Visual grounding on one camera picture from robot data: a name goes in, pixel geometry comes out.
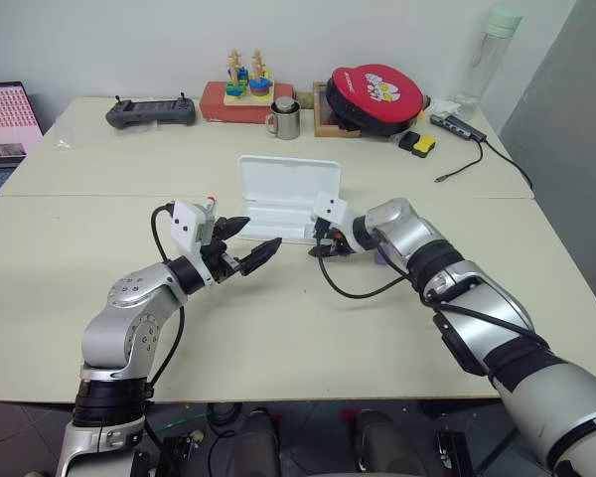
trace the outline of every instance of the metal mug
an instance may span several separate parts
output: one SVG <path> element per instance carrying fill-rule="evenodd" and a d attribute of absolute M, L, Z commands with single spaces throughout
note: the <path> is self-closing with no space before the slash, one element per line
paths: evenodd
<path fill-rule="evenodd" d="M 293 97 L 281 96 L 271 103 L 265 116 L 267 130 L 278 139 L 294 139 L 300 135 L 300 104 Z"/>

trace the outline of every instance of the white wall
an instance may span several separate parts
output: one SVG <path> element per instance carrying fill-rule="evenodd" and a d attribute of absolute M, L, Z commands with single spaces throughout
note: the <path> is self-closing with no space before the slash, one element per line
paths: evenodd
<path fill-rule="evenodd" d="M 497 126 L 575 0 L 509 1 L 530 18 L 495 80 L 502 94 L 486 98 Z M 224 78 L 226 54 L 238 47 L 247 60 L 260 48 L 275 77 L 299 89 L 337 66 L 385 63 L 445 96 L 494 3 L 0 0 L 0 80 L 23 81 L 52 119 L 75 95 L 199 95 L 207 80 Z"/>

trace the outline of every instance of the water bottle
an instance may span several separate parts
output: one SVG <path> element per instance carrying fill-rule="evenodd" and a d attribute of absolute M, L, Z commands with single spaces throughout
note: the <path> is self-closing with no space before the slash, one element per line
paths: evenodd
<path fill-rule="evenodd" d="M 473 116 L 521 19 L 522 14 L 507 5 L 492 8 L 484 35 L 456 88 L 458 92 L 452 98 L 459 104 L 457 115 L 461 119 L 468 120 Z"/>

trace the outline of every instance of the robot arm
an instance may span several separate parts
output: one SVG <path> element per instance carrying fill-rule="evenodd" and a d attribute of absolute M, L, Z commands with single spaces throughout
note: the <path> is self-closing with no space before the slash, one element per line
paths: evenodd
<path fill-rule="evenodd" d="M 86 328 L 74 418 L 65 431 L 58 477 L 69 471 L 137 471 L 145 458 L 132 449 L 143 435 L 146 401 L 153 395 L 147 378 L 163 325 L 189 295 L 237 272 L 250 274 L 280 247 L 281 239 L 276 238 L 243 259 L 227 254 L 224 240 L 237 234 L 249 218 L 215 221 L 214 199 L 204 206 L 177 201 L 166 210 L 182 256 L 118 280 L 103 311 Z"/>
<path fill-rule="evenodd" d="M 435 310 L 433 321 L 459 365 L 488 376 L 539 459 L 560 477 L 596 477 L 596 378 L 554 355 L 516 299 L 404 199 L 361 216 L 321 194 L 314 215 L 316 237 L 328 230 L 332 239 L 325 245 L 330 254 L 387 243 L 422 303 Z"/>

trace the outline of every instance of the laptop screen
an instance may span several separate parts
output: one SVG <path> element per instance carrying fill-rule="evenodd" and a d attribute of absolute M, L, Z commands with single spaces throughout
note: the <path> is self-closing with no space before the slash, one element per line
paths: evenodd
<path fill-rule="evenodd" d="M 0 167 L 18 165 L 42 139 L 20 82 L 0 82 Z"/>

